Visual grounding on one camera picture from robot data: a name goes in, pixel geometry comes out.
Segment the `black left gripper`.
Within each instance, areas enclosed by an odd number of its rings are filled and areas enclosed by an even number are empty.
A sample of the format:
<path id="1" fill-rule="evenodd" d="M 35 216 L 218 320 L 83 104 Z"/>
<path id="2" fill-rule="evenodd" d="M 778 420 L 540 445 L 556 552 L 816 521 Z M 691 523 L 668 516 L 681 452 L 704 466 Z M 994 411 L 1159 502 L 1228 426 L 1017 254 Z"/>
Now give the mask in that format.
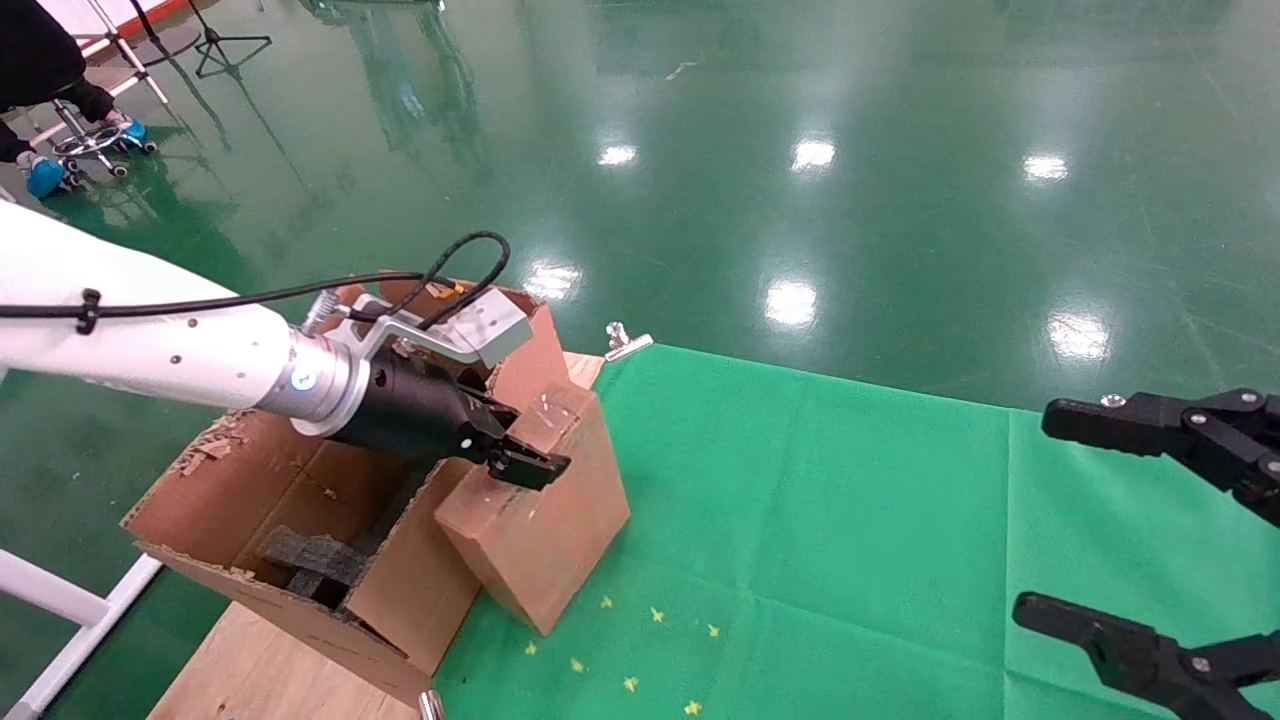
<path id="1" fill-rule="evenodd" d="M 438 366 L 424 369 L 390 350 L 376 354 L 364 397 L 330 439 L 410 460 L 463 457 L 486 464 L 508 486 L 543 491 L 572 459 L 506 436 L 520 410 L 461 384 Z"/>

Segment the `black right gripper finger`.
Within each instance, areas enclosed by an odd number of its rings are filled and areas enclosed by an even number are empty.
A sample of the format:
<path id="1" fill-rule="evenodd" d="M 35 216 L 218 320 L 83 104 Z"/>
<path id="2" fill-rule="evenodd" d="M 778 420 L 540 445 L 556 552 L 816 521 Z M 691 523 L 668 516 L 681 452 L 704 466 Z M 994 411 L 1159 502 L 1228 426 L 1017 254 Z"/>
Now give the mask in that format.
<path id="1" fill-rule="evenodd" d="M 1167 456 L 1240 506 L 1279 524 L 1279 398 L 1239 388 L 1203 398 L 1110 395 L 1098 404 L 1051 401 L 1055 439 L 1135 456 Z"/>
<path id="2" fill-rule="evenodd" d="M 1110 689 L 1179 719 L 1268 719 L 1245 688 L 1279 678 L 1279 633 L 1185 647 L 1155 628 L 1036 592 L 1020 593 L 1012 620 L 1080 648 Z"/>

